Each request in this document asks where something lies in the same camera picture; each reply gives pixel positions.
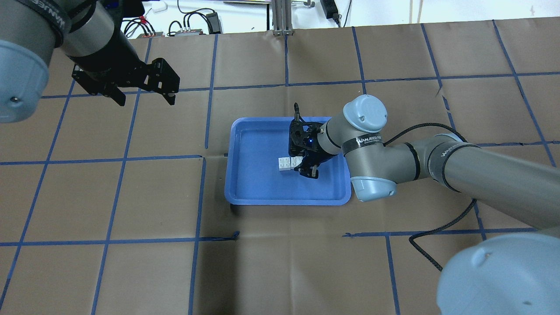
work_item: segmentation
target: blue plastic bin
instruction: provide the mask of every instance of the blue plastic bin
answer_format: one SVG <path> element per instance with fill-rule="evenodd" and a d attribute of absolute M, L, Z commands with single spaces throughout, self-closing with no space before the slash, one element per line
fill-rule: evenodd
<path fill-rule="evenodd" d="M 330 117 L 305 117 L 327 122 Z M 240 118 L 231 126 L 226 199 L 234 205 L 340 206 L 350 200 L 350 174 L 339 154 L 319 167 L 311 179 L 293 170 L 278 170 L 278 158 L 289 156 L 291 117 Z"/>

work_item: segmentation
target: blue tray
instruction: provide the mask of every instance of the blue tray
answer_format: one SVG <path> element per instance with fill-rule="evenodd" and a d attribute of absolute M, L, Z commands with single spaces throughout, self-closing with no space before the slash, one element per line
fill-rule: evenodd
<path fill-rule="evenodd" d="M 327 122 L 330 117 L 305 117 Z M 240 118 L 231 126 L 226 199 L 234 205 L 340 206 L 350 200 L 350 174 L 342 154 L 321 164 L 319 178 L 278 170 L 289 156 L 291 117 Z"/>

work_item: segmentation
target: white floor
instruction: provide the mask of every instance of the white floor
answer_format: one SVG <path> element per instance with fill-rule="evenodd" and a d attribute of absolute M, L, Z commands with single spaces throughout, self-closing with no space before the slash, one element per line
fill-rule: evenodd
<path fill-rule="evenodd" d="M 162 12 L 150 10 L 152 6 L 167 9 Z M 349 0 L 336 0 L 339 13 L 346 18 Z M 226 3 L 217 0 L 179 0 L 183 11 L 209 7 L 218 12 L 224 33 L 245 33 L 267 29 L 267 6 L 265 4 Z M 156 31 L 167 34 L 173 20 L 183 20 L 177 9 L 177 0 L 144 2 L 146 18 Z M 320 0 L 315 7 L 292 4 L 294 29 L 318 29 L 337 27 L 325 18 Z M 454 21 L 501 20 L 507 18 L 528 18 L 560 16 L 558 0 L 353 0 L 347 26 L 388 25 L 407 23 L 434 23 Z M 192 28 L 206 29 L 200 17 L 193 16 Z"/>

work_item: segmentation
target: robotic arm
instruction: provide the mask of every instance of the robotic arm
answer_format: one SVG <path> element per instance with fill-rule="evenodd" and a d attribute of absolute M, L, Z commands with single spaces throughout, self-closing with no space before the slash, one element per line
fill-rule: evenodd
<path fill-rule="evenodd" d="M 296 104 L 288 152 L 304 158 L 294 170 L 317 178 L 319 165 L 342 152 L 363 202 L 431 177 L 542 229 L 494 237 L 455 255 L 442 271 L 437 303 L 443 315 L 560 314 L 560 170 L 486 151 L 453 133 L 388 146 L 398 136 L 383 143 L 386 123 L 385 106 L 371 95 L 325 124 L 304 122 Z"/>
<path fill-rule="evenodd" d="M 118 87 L 140 87 L 175 103 L 179 76 L 163 58 L 151 64 L 138 59 L 120 31 L 121 18 L 115 22 L 97 0 L 3 0 L 0 8 L 0 122 L 33 114 L 57 47 L 76 64 L 72 77 L 92 95 L 124 106 Z"/>

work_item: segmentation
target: metal bracket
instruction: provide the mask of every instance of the metal bracket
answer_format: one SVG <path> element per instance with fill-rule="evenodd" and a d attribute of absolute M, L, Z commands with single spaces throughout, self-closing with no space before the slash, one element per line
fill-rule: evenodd
<path fill-rule="evenodd" d="M 291 0 L 272 0 L 272 24 L 275 36 L 293 35 Z"/>

